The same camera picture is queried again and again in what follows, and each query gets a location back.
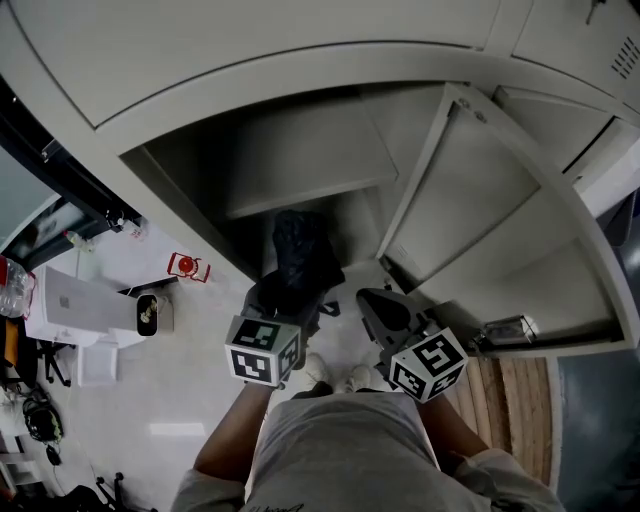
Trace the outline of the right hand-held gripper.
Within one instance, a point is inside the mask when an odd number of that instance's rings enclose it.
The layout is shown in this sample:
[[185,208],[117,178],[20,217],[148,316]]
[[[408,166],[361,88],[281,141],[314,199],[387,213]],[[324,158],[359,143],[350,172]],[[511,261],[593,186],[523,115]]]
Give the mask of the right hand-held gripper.
[[458,381],[468,356],[451,329],[423,312],[412,315],[390,290],[363,288],[356,301],[380,347],[375,369],[392,389],[425,403]]

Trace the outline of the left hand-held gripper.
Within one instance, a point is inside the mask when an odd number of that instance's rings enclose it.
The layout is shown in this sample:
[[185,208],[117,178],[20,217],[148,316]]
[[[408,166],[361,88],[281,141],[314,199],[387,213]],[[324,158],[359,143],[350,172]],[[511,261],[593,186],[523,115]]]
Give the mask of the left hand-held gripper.
[[[225,351],[231,375],[240,380],[278,388],[303,365],[302,329],[299,326],[256,319],[263,316],[262,286],[252,286],[244,300],[243,315],[231,322]],[[301,310],[301,325],[315,325],[323,299],[309,301]]]

